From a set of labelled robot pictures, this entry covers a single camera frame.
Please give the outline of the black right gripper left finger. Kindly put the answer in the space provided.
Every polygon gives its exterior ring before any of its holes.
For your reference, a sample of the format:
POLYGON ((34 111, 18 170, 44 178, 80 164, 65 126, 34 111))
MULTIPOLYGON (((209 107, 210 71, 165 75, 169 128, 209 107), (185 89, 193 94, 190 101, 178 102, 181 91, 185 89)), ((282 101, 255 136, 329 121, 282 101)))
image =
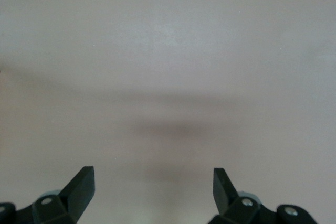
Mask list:
POLYGON ((44 193, 25 208, 2 202, 1 223, 77 223, 95 194, 94 184, 94 168, 85 166, 62 190, 44 193))

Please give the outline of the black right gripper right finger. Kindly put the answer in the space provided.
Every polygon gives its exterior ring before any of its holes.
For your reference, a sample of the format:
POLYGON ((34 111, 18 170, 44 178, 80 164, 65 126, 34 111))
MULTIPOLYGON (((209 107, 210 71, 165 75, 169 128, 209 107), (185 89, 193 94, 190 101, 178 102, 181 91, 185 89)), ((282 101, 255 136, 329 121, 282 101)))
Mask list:
POLYGON ((256 195, 238 192, 223 168, 214 169, 213 197, 218 215, 210 223, 315 223, 299 206, 280 205, 271 211, 256 195))

